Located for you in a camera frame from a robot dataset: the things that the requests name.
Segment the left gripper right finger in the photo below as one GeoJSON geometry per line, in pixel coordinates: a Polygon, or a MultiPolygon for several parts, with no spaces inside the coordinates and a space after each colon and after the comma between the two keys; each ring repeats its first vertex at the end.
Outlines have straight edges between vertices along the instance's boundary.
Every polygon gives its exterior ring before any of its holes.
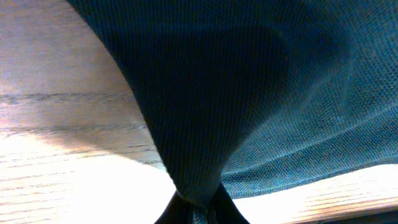
{"type": "Polygon", "coordinates": [[[223,184],[220,184],[211,201],[211,224],[249,224],[242,216],[223,184]]]}

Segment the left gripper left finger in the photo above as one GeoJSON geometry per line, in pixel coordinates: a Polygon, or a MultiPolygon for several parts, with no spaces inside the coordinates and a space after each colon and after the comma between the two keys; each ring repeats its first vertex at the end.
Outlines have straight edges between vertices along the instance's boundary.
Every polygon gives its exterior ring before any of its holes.
{"type": "Polygon", "coordinates": [[[181,198],[177,191],[173,194],[161,216],[154,224],[192,224],[193,205],[181,198]]]}

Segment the black polo shirt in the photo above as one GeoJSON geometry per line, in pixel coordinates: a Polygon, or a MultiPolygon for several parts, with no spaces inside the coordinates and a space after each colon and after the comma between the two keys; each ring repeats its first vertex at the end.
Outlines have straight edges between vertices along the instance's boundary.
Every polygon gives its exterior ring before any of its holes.
{"type": "Polygon", "coordinates": [[[71,4],[191,203],[397,162],[396,0],[71,4]]]}

